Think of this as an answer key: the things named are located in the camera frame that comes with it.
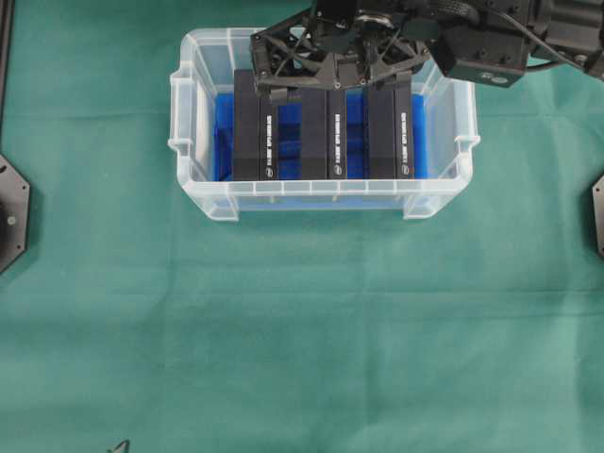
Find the green cloth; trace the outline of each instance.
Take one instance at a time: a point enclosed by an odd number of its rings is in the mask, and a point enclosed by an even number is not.
[[[199,27],[302,0],[17,0],[2,151],[33,186],[0,277],[0,451],[604,449],[604,84],[478,88],[436,217],[244,213],[176,183],[168,76]]]

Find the clear plastic container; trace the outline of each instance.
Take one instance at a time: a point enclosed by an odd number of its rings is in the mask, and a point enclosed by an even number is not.
[[[424,96],[428,179],[216,182],[213,178],[215,98],[233,91],[235,69],[250,69],[255,28],[208,28],[185,36],[172,74],[169,146],[179,184],[212,220],[238,221],[247,210],[402,210],[431,217],[472,179],[480,142],[474,85],[443,77],[428,62],[412,90]]]

